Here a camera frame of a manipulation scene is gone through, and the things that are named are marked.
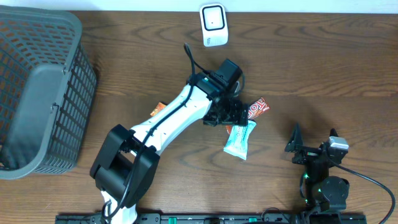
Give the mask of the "red chocolate bar wrapper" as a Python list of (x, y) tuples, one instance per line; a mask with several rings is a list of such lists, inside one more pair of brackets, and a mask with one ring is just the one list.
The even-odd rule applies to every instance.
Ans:
[(264, 97), (260, 97), (251, 104), (244, 103), (243, 108), (238, 112), (237, 126), (248, 124), (249, 120), (254, 120), (268, 110), (270, 110), (270, 106)]

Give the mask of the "white teal wipes packet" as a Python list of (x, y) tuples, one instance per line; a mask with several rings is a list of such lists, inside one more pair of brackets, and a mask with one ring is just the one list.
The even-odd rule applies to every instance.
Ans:
[(248, 121), (246, 126), (233, 126), (223, 151), (232, 156), (246, 160), (249, 135), (255, 127), (255, 121)]

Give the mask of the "small orange snack box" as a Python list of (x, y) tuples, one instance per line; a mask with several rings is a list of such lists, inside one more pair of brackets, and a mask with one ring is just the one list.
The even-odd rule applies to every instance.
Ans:
[(153, 117), (161, 112), (167, 105), (163, 104), (162, 102), (158, 102), (157, 106), (152, 110), (150, 116)]

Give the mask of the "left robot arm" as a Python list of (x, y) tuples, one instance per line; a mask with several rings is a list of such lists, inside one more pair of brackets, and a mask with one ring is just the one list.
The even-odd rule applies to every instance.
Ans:
[(248, 123), (248, 106), (238, 100), (243, 71), (226, 59), (216, 71), (193, 73), (181, 93), (147, 121), (107, 134), (90, 169), (104, 197), (102, 223), (134, 223), (136, 205), (150, 188), (166, 147), (192, 123)]

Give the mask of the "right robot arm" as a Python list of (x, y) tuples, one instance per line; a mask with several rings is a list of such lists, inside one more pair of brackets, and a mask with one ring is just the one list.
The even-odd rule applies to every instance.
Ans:
[(330, 168), (341, 164), (348, 153), (346, 139), (339, 137), (335, 129), (319, 147), (306, 146), (298, 124), (285, 147), (293, 152), (292, 162), (305, 166), (300, 178), (299, 191), (305, 199), (305, 210), (291, 215), (289, 223), (342, 224), (341, 211), (346, 209), (349, 182), (330, 175)]

